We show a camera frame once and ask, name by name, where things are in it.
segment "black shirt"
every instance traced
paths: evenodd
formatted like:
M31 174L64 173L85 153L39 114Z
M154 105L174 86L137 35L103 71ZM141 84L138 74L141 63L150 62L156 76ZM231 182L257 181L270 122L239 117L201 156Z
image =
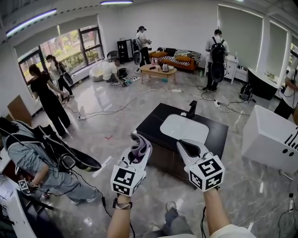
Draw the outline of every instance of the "black shirt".
M52 91L47 86L47 81L50 80L48 74L43 73L41 77L31 82L31 90L33 93L37 93L39 97L43 97L51 93Z

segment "cap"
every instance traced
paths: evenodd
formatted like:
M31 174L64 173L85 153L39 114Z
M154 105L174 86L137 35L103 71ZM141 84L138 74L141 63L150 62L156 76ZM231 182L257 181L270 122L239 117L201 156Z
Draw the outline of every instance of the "cap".
M143 27L143 26L140 26L140 27L139 27L139 30L147 31L147 29L146 29L145 27Z

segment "black faucet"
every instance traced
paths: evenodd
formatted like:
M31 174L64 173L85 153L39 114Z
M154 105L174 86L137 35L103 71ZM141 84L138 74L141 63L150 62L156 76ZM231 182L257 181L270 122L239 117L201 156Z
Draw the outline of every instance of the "black faucet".
M189 119L193 119L194 116L195 116L195 112L196 112L196 104L197 104L197 101L192 101L190 106L190 111L186 114L186 117L189 118Z

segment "wooden coffee table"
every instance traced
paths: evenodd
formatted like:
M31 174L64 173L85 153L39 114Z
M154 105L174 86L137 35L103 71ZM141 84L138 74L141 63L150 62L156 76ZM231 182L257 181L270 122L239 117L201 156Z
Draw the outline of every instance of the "wooden coffee table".
M168 72L163 72L160 68L159 65L143 65L141 68L141 73L142 73L142 83L143 83L143 78L144 78L144 74L149 75L149 78L151 78L151 75L157 76L157 77L161 77L161 78L167 78L169 79L172 75L174 76L174 83L176 83L176 77L175 77L175 73L177 71L176 68L168 71Z

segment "white sink basin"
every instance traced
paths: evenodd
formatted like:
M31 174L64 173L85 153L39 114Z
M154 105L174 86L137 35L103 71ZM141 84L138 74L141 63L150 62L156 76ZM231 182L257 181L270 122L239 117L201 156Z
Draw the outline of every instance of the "white sink basin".
M191 139L203 144L209 133L206 125L176 114L169 115L160 126L160 130L175 139Z

